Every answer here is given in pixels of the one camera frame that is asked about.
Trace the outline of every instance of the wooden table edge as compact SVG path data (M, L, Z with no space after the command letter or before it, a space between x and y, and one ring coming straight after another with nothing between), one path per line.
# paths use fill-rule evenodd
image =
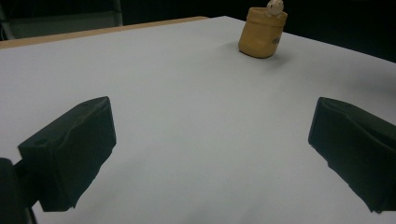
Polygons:
M6 40L6 41L0 41L0 49L15 48L15 47L21 47L21 46L27 46L27 45L33 45L33 44L41 44L41 43L48 43L48 42L59 41L59 40L78 38L78 37L89 36L89 35L108 34L108 33L113 33L113 32L120 32L120 31L168 25L168 24L175 24L175 23L181 23L181 22L187 22L187 21L200 21L200 20L205 20L205 19L208 19L208 17L197 16L197 17L189 17L189 18L183 18L183 19L167 20L167 21L153 21L153 22L139 23L139 24L133 24L133 25L119 26L119 27L110 27L110 28L105 28L105 29L81 31L81 32L74 32L74 33L67 33L67 34L60 34L60 35L44 35L44 36L29 37L29 38L23 38L23 39Z

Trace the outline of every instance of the dark background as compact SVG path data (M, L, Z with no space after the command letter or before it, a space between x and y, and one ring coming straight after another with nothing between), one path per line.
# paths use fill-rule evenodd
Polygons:
M112 8L111 0L0 0L11 18L84 13ZM244 21L258 0L121 0L124 25L193 16ZM284 0L284 31L396 63L396 0Z

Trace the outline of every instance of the tan cup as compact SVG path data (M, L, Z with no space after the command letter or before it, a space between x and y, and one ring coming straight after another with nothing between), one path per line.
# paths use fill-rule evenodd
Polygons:
M274 16L266 7L251 7L239 39L239 50L255 58L274 55L287 17L285 12Z

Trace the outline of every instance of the white figurine head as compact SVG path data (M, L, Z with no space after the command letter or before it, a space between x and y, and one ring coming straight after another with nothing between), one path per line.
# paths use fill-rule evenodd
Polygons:
M282 12L283 10L283 1L282 0L271 0L267 4L267 10L273 14L273 15L278 15L279 13Z

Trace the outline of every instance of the white table surface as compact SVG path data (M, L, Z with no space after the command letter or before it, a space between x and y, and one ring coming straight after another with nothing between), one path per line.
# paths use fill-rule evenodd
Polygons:
M0 156L109 96L118 143L75 209L38 223L395 223L307 142L317 99L396 124L396 64L283 34L238 51L227 17L0 50Z

